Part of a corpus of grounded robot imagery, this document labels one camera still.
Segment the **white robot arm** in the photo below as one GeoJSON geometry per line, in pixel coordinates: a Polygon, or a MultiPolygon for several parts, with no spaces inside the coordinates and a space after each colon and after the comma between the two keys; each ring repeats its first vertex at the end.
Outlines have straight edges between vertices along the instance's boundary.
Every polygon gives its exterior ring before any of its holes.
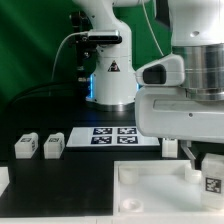
{"type": "Polygon", "coordinates": [[[72,0],[93,29],[97,45],[91,103],[122,110],[135,105],[144,136],[178,139],[190,158],[190,141],[224,143],[224,0],[72,0]],[[171,53],[132,68],[131,31],[115,7],[153,1],[172,30],[171,53]]]}

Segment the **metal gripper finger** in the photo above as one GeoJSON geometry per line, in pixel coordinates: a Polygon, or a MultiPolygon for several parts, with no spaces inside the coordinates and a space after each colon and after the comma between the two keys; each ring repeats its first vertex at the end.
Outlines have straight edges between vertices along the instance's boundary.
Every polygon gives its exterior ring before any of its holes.
{"type": "Polygon", "coordinates": [[[180,144],[181,144],[181,149],[183,150],[183,152],[187,155],[188,159],[190,160],[191,168],[193,170],[195,170],[196,169],[196,165],[195,165],[196,157],[193,154],[193,152],[191,151],[191,146],[192,146],[191,142],[188,140],[181,140],[180,144]]]}

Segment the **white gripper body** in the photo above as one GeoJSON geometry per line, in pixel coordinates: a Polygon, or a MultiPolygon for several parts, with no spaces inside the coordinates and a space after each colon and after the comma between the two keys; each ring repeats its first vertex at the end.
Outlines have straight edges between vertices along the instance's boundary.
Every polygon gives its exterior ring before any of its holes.
{"type": "Polygon", "coordinates": [[[224,102],[189,100],[181,88],[142,87],[135,120],[144,136],[224,143],[224,102]]]}

